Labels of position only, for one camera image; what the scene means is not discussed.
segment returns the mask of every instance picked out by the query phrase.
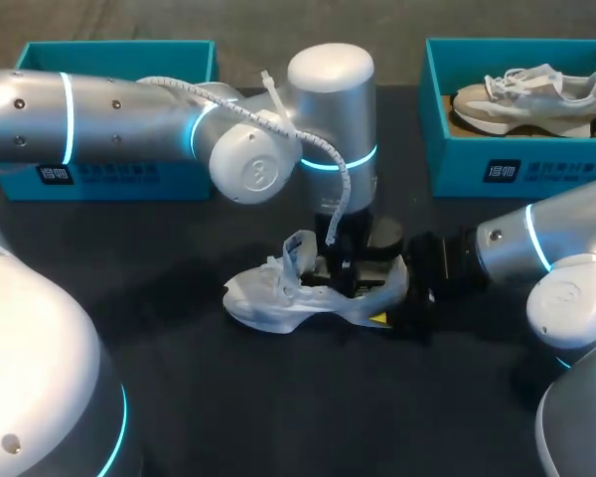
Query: teal box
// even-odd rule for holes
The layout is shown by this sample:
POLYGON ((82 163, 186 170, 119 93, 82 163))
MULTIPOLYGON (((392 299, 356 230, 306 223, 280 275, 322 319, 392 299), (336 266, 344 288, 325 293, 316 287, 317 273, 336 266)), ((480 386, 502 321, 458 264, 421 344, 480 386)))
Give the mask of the teal box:
MULTIPOLYGON (((215 44, 209 41, 30 43, 16 68, 121 80, 163 76, 204 82, 218 76, 215 44)), ((0 183, 12 201, 201 201, 212 189, 208 171, 197 163, 68 169, 72 185, 45 185, 36 168, 0 176, 0 183)))
POLYGON ((596 40, 428 39, 418 112, 435 197, 540 199, 596 179, 596 138, 456 137, 442 96, 485 75, 550 64, 596 72, 596 40))

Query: black tablecloth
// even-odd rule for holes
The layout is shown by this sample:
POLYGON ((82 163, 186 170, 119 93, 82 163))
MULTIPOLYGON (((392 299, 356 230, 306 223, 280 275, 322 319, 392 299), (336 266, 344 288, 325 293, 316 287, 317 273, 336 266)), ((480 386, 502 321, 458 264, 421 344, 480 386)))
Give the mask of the black tablecloth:
MULTIPOLYGON (((415 89, 378 90, 376 206, 408 236, 508 212, 435 201, 415 89)), ((77 299, 123 380, 149 475, 541 476, 533 408, 510 386, 526 354, 524 297, 495 291, 442 312, 431 346, 340 320, 255 333, 223 312, 223 284, 312 228, 300 174, 274 200, 9 204, 15 252, 77 299)))

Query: shoe sole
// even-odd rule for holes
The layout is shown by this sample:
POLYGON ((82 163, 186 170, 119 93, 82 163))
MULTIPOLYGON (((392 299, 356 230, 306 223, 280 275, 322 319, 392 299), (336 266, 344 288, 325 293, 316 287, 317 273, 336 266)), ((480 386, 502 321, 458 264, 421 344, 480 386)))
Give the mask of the shoe sole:
POLYGON ((574 137, 574 138, 590 138, 592 137, 592 123, 582 122, 574 123, 571 121, 557 121, 554 119, 544 119, 538 122, 510 122, 510 123, 499 123, 499 122, 488 122, 482 121, 481 119, 475 119, 474 117, 466 116, 461 114, 456 109, 452 111, 458 122, 465 122, 470 127, 476 130, 476 132, 484 132, 491 136, 504 137, 513 130, 522 126, 533 126, 559 137, 574 137))

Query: white sneaker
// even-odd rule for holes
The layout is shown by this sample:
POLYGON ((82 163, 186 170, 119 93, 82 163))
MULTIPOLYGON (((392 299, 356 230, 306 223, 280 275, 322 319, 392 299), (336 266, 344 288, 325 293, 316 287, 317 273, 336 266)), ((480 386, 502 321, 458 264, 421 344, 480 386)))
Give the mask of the white sneaker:
POLYGON ((348 298, 328 286, 301 284, 302 274, 315 269, 317 249, 313 232, 298 231, 285 241, 281 258, 271 256, 228 281, 223 306, 242 324, 269 333, 291 333, 317 313, 335 313, 354 325, 387 327, 371 318, 406 296, 408 270, 401 256, 392 262, 384 285, 348 298))
POLYGON ((566 77, 550 65, 509 70, 503 78, 460 89, 453 111, 475 129, 503 136, 530 125, 563 137, 591 137, 596 118, 596 73, 566 77))

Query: white cable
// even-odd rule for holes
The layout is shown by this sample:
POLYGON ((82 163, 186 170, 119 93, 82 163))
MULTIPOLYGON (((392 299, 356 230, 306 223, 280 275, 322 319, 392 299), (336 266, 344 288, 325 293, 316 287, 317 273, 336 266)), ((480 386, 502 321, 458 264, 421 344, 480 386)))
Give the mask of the white cable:
POLYGON ((265 119, 262 116, 259 116, 251 111, 248 111, 244 107, 241 107, 237 104, 233 104, 232 102, 223 99, 216 94, 213 94, 201 87, 196 86, 195 84, 191 84, 189 82, 181 81, 179 79, 167 78, 167 77, 148 77, 144 79, 140 79, 139 82, 148 83, 148 84, 157 84, 159 86, 166 86, 166 87, 175 87, 178 89, 183 89, 188 91, 196 96, 200 96, 203 99, 207 99, 208 101, 213 102, 229 111, 237 114, 245 119, 248 119, 260 127, 267 129, 268 131, 274 132, 281 136, 287 138, 298 138, 303 142, 307 142, 312 144, 323 151, 325 151, 333 161, 338 165, 340 170, 340 174, 342 176, 342 195, 340 197, 340 202, 338 203, 338 207, 336 211, 331 216, 331 221, 329 222, 329 229, 327 230, 327 236, 325 238, 325 243, 327 245, 332 245, 336 242, 336 235, 338 231, 338 224, 342 219, 343 214, 347 210, 347 205, 349 204, 349 199, 351 198, 351 177, 349 175, 349 171, 347 170, 347 164, 345 160, 342 158, 340 153, 336 150, 334 146, 332 146, 329 142, 324 140, 323 138, 316 136, 315 134, 311 134, 309 132, 304 131, 288 131, 283 127, 279 126, 278 124, 270 121, 269 119, 265 119))

